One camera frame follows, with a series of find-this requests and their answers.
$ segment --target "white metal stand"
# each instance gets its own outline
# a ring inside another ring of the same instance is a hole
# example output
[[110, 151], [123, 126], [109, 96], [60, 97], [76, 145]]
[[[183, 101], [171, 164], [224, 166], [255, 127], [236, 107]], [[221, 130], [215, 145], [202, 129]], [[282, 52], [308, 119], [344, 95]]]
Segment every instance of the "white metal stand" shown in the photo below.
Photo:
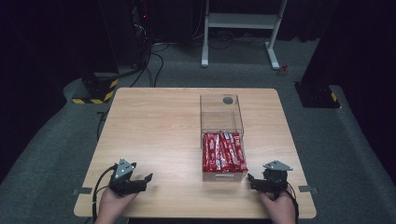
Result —
[[206, 0], [205, 10], [205, 35], [202, 50], [202, 67], [209, 66], [208, 60], [208, 33], [209, 27], [222, 28], [248, 28], [248, 29], [266, 29], [273, 30], [270, 42], [265, 42], [265, 49], [268, 52], [273, 69], [280, 68], [274, 53], [274, 43], [276, 35], [282, 22], [283, 12], [288, 0], [282, 0], [277, 15], [261, 14], [231, 14], [231, 13], [209, 13], [209, 0]]

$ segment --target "robotic hand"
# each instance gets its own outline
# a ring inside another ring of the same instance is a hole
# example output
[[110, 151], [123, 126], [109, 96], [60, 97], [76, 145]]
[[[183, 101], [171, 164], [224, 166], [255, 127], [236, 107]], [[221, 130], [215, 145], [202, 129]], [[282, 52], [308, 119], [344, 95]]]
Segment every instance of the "robotic hand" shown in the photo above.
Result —
[[276, 199], [280, 192], [288, 188], [288, 171], [293, 169], [281, 161], [271, 161], [264, 167], [264, 179], [255, 179], [253, 175], [247, 174], [250, 187], [257, 191], [274, 193]]
[[111, 176], [108, 187], [120, 196], [146, 191], [147, 183], [151, 181], [152, 174], [143, 180], [130, 180], [136, 162], [129, 163], [121, 158], [117, 170]]

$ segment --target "red snack package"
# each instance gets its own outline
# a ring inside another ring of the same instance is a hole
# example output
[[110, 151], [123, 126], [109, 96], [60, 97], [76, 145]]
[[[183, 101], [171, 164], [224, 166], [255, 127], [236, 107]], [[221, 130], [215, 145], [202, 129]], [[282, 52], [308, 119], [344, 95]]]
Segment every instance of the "red snack package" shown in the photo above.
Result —
[[232, 133], [232, 136], [235, 145], [236, 156], [238, 157], [238, 160], [241, 162], [241, 170], [242, 172], [246, 172], [248, 171], [248, 167], [246, 164], [244, 151], [242, 150], [240, 135], [239, 133]]
[[231, 159], [230, 150], [228, 149], [227, 140], [224, 136], [224, 133], [219, 134], [219, 140], [221, 171], [224, 173], [233, 172], [233, 161]]
[[219, 134], [213, 134], [213, 140], [215, 142], [215, 156], [216, 156], [216, 171], [221, 172], [221, 161], [220, 161], [220, 143], [219, 143]]
[[203, 138], [203, 171], [209, 172], [209, 139], [208, 135], [205, 133]]
[[207, 141], [208, 141], [208, 158], [209, 158], [209, 163], [208, 163], [208, 169], [206, 169], [208, 172], [215, 172], [217, 170], [217, 165], [216, 165], [216, 150], [215, 150], [215, 135], [213, 133], [206, 133], [207, 135]]
[[230, 158], [233, 162], [233, 170], [235, 172], [241, 172], [241, 162], [238, 160], [236, 155], [233, 136], [230, 133], [224, 132], [224, 138], [226, 139], [228, 152], [230, 153]]

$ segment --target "gray carpet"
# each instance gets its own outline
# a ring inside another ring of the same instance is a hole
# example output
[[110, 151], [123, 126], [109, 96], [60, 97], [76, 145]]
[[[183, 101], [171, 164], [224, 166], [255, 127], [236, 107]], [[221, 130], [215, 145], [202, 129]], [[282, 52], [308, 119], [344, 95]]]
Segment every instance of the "gray carpet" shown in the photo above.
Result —
[[[318, 42], [276, 41], [277, 58], [290, 68], [288, 75], [280, 77], [272, 70], [262, 41], [246, 41], [249, 39], [234, 41], [227, 49], [209, 49], [207, 68], [201, 68], [201, 48], [154, 46], [152, 50], [164, 60], [157, 87], [276, 89], [307, 182], [318, 189], [313, 195], [317, 216], [300, 223], [396, 223], [395, 186], [362, 134], [342, 89], [331, 86], [342, 108], [320, 109], [302, 107], [293, 87], [304, 75]], [[217, 48], [226, 45], [211, 44]], [[153, 78], [160, 65], [160, 59], [152, 55], [148, 67]], [[136, 78], [121, 78], [117, 88], [129, 87]], [[64, 88], [68, 103], [35, 135], [0, 186], [0, 223], [86, 220], [74, 215], [77, 196], [72, 192], [81, 187], [96, 146], [97, 112], [106, 111], [111, 101], [105, 105], [73, 104], [71, 98], [79, 83], [76, 80]], [[149, 85], [146, 72], [135, 84]]]

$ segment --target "human hand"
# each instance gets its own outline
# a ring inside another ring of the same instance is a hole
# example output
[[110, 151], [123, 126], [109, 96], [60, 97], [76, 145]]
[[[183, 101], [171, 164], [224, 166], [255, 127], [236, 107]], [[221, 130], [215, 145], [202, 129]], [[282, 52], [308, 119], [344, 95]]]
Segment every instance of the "human hand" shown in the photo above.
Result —
[[264, 192], [259, 194], [268, 216], [275, 224], [295, 224], [295, 207], [288, 193], [282, 191], [274, 201]]
[[137, 193], [119, 196], [113, 190], [107, 188], [102, 194], [99, 205], [98, 218], [95, 224], [112, 224], [116, 222], [127, 208], [128, 204], [136, 198]]

